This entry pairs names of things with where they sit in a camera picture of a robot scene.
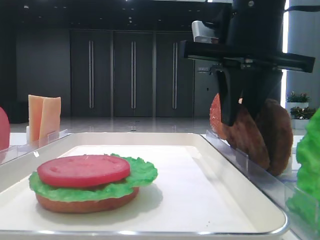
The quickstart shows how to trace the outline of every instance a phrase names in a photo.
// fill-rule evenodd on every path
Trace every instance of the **reflective floor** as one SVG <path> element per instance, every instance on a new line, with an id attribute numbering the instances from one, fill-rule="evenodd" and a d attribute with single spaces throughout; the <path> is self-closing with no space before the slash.
<path id="1" fill-rule="evenodd" d="M 27 123 L 11 124 L 12 133 L 25 133 Z M 209 118 L 70 118 L 61 120 L 61 130 L 81 132 L 162 132 L 204 134 L 210 128 Z"/>

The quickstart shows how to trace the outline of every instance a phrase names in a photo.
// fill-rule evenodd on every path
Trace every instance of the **brown patty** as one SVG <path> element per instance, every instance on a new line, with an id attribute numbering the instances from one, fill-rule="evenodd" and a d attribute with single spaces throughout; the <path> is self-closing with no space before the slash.
<path id="1" fill-rule="evenodd" d="M 56 213 L 68 213 L 68 214 L 86 214 L 94 212 L 102 212 L 114 210 L 131 202 L 138 194 L 139 188 L 135 187 L 133 193 L 120 197 L 120 198 L 108 198 L 100 201 L 52 201 L 39 194 L 36 194 L 36 199 L 39 204 Z"/>
<path id="2" fill-rule="evenodd" d="M 291 117 L 273 99 L 267 99 L 255 119 L 270 157 L 268 172 L 278 176 L 286 169 L 294 140 Z"/>
<path id="3" fill-rule="evenodd" d="M 223 124 L 223 132 L 232 148 L 248 154 L 249 158 L 263 169 L 269 168 L 270 159 L 264 139 L 255 121 L 242 104 L 239 104 L 233 126 Z"/>

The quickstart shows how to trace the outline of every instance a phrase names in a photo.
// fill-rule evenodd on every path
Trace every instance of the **cabinet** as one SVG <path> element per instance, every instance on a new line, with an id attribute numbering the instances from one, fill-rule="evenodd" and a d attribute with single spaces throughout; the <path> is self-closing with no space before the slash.
<path id="1" fill-rule="evenodd" d="M 180 41 L 191 33 L 156 34 L 156 116 L 192 117 L 194 61 L 180 57 Z"/>
<path id="2" fill-rule="evenodd" d="M 111 115 L 111 33 L 71 32 L 71 112 L 73 117 Z"/>
<path id="3" fill-rule="evenodd" d="M 152 33 L 114 33 L 115 117 L 152 117 L 152 60 Z"/>

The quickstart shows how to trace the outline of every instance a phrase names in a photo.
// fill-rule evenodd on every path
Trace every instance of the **tray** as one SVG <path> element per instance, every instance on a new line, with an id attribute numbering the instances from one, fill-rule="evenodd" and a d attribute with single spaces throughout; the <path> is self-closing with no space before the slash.
<path id="1" fill-rule="evenodd" d="M 93 214 L 42 209 L 28 177 L 58 157 L 116 153 L 154 163 L 159 176 L 120 209 Z M 287 215 L 204 137 L 192 133 L 76 133 L 0 166 L 0 239 L 278 240 Z"/>

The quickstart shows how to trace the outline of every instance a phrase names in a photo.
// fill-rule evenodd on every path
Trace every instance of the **lettuce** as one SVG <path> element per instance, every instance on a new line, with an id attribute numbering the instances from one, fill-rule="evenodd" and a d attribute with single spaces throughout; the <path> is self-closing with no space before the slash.
<path id="1" fill-rule="evenodd" d="M 142 158 L 121 157 L 116 154 L 112 156 L 120 157 L 130 164 L 130 175 L 121 181 L 110 183 L 104 188 L 90 190 L 79 188 L 56 188 L 43 183 L 37 172 L 33 172 L 29 177 L 29 187 L 36 194 L 52 201 L 61 202 L 84 202 L 100 201 L 110 198 L 121 198 L 131 194 L 134 187 L 144 187 L 150 185 L 158 176 L 158 170 L 150 162 L 145 162 Z"/>

